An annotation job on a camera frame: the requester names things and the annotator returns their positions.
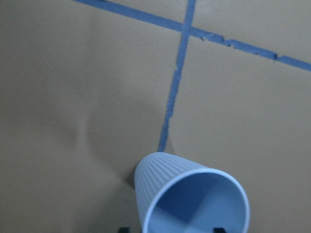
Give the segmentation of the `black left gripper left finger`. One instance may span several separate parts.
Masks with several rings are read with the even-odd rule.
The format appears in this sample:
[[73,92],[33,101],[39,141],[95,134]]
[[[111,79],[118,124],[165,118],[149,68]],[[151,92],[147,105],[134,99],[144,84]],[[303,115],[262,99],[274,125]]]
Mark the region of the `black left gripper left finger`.
[[130,233],[130,227],[120,227],[118,233]]

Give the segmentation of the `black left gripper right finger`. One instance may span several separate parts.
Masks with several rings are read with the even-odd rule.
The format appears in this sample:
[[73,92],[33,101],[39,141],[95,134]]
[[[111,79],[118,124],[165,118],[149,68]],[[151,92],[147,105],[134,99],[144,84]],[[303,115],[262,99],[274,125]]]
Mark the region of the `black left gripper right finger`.
[[213,233],[225,233],[224,228],[213,228]]

